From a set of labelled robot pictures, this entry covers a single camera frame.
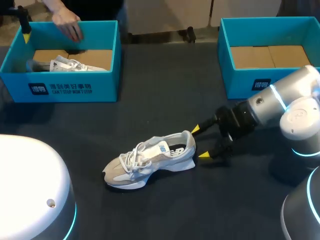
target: sneaker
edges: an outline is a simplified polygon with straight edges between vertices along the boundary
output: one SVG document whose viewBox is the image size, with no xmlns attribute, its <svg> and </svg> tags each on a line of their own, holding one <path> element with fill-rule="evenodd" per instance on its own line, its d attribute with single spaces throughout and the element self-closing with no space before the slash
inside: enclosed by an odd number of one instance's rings
<svg viewBox="0 0 320 240">
<path fill-rule="evenodd" d="M 80 63 L 74 59 L 67 59 L 63 56 L 58 55 L 55 60 L 51 61 L 52 70 L 51 72 L 69 72 L 69 71 L 107 71 L 104 68 L 89 66 Z"/>
<path fill-rule="evenodd" d="M 189 131 L 154 136 L 113 159 L 102 171 L 102 176 L 114 188 L 139 189 L 157 170 L 178 172 L 194 168 L 195 151 L 196 142 Z"/>
<path fill-rule="evenodd" d="M 58 55 L 51 62 L 40 62 L 33 59 L 26 61 L 26 71 L 32 72 L 81 72 L 81 71 L 106 71 L 104 68 L 88 66 L 73 59 Z"/>
</svg>

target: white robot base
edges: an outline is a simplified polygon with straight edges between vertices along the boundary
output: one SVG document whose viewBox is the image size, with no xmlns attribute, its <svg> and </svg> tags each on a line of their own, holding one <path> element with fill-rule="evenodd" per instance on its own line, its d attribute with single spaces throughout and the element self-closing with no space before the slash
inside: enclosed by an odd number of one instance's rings
<svg viewBox="0 0 320 240">
<path fill-rule="evenodd" d="M 42 141 L 0 135 L 0 240 L 71 240 L 77 205 L 68 169 Z"/>
</svg>

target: blue logo label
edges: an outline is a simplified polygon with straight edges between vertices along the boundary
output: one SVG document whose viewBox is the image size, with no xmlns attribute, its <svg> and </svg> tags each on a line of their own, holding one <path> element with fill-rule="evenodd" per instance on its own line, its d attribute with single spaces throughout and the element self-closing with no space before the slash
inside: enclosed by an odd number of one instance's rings
<svg viewBox="0 0 320 240">
<path fill-rule="evenodd" d="M 160 150 L 161 150 L 161 152 L 166 152 L 166 148 L 165 148 L 165 146 L 163 146 L 163 145 L 159 145 L 159 147 L 160 147 Z"/>
</svg>

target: wall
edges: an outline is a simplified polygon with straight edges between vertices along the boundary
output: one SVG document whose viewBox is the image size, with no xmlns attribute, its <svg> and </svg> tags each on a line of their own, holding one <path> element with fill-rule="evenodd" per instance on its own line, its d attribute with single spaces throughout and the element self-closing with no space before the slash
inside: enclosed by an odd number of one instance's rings
<svg viewBox="0 0 320 240">
<path fill-rule="evenodd" d="M 161 33 L 209 24 L 211 0 L 126 0 L 128 31 Z"/>
<path fill-rule="evenodd" d="M 221 18 L 275 17 L 281 0 L 214 0 L 211 26 L 220 26 Z"/>
</svg>

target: new balance logo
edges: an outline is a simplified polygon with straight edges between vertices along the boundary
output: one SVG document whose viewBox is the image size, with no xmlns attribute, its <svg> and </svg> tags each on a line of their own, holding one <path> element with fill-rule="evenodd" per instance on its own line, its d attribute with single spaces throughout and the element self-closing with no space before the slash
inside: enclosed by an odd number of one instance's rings
<svg viewBox="0 0 320 240">
<path fill-rule="evenodd" d="M 166 152 L 166 148 L 163 145 L 159 145 L 161 152 L 165 153 Z"/>
<path fill-rule="evenodd" d="M 177 148 L 176 150 L 171 150 L 171 151 L 170 151 L 170 156 L 171 156 L 171 157 L 176 157 L 176 156 L 182 154 L 182 152 L 183 152 L 184 150 L 185 150 L 185 149 L 184 149 L 183 147 Z"/>
</svg>

